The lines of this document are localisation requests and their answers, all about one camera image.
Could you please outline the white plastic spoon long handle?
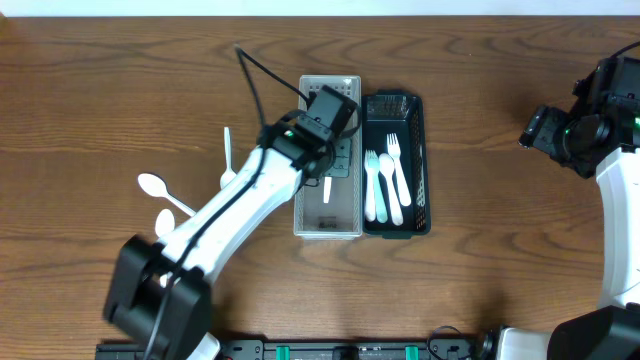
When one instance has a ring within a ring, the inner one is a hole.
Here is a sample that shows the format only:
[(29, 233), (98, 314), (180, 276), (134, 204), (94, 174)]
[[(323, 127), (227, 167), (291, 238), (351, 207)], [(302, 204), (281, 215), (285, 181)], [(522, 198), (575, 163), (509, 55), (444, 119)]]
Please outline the white plastic spoon long handle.
[(324, 187), (323, 187), (323, 203), (324, 204), (328, 204), (330, 201), (331, 187), (332, 187), (332, 178), (325, 177)]

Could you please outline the white plastic fork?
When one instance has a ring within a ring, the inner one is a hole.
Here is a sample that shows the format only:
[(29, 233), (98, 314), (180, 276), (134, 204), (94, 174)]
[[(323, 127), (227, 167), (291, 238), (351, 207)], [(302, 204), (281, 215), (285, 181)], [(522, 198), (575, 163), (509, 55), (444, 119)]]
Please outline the white plastic fork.
[(365, 151), (364, 168), (366, 172), (366, 194), (365, 194), (365, 218), (368, 222), (373, 222), (376, 219), (375, 208), (375, 196), (374, 196), (374, 184), (373, 184), (373, 169), (369, 163), (370, 151)]

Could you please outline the white plastic utensil handle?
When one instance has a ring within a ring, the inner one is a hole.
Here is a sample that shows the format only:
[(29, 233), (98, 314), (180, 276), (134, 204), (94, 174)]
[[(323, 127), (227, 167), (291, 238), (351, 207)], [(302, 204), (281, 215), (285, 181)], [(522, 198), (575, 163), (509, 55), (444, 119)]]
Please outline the white plastic utensil handle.
[(403, 207), (410, 206), (412, 203), (411, 195), (401, 164), (401, 149), (396, 133), (387, 135), (387, 153), (394, 162), (400, 204)]

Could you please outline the pale green plastic spoon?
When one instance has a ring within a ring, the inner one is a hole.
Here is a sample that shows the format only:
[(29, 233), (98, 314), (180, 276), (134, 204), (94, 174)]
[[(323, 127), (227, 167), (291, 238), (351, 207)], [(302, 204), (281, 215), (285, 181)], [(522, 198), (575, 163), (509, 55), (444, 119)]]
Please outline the pale green plastic spoon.
[(223, 140), (224, 140), (225, 170), (220, 177), (221, 189), (224, 189), (227, 185), (229, 185), (237, 175), (237, 173), (233, 169), (232, 135), (231, 135), (231, 129), (229, 127), (225, 127), (223, 130)]

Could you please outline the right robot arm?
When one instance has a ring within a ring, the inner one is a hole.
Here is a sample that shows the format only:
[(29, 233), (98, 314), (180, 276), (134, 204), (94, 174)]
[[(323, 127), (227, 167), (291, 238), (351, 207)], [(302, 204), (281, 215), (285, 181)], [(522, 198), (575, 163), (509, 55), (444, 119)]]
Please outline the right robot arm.
[(597, 308), (552, 332), (503, 326), (474, 346), (474, 359), (639, 356), (639, 61), (621, 49), (572, 93), (577, 100), (569, 111), (539, 106), (519, 143), (599, 187), (604, 272)]

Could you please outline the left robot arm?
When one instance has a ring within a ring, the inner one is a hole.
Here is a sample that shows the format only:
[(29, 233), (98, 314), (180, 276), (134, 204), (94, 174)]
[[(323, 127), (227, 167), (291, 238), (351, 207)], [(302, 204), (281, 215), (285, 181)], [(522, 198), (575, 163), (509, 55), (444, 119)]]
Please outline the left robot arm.
[(306, 110), (263, 127), (234, 179), (171, 232), (135, 235), (119, 252), (103, 317), (143, 348), (145, 359), (214, 359), (211, 288), (257, 226), (335, 159), (359, 105), (323, 86)]

